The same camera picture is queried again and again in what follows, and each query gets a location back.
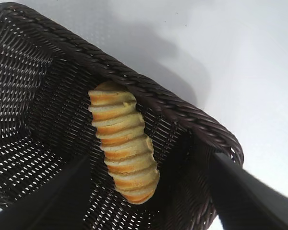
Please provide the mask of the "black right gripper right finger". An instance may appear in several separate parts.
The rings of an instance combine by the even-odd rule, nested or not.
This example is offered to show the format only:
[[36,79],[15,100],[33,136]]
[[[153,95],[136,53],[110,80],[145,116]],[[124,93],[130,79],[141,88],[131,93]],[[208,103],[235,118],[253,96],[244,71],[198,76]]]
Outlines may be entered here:
[[225,230],[288,230],[288,198],[257,180],[224,153],[212,154],[209,186]]

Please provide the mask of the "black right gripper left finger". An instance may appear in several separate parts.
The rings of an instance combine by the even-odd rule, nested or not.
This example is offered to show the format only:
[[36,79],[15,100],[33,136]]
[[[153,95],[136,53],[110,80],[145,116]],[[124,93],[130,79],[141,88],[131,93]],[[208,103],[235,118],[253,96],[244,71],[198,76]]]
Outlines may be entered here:
[[41,188],[0,212],[0,230],[80,230],[89,206],[90,160],[80,156]]

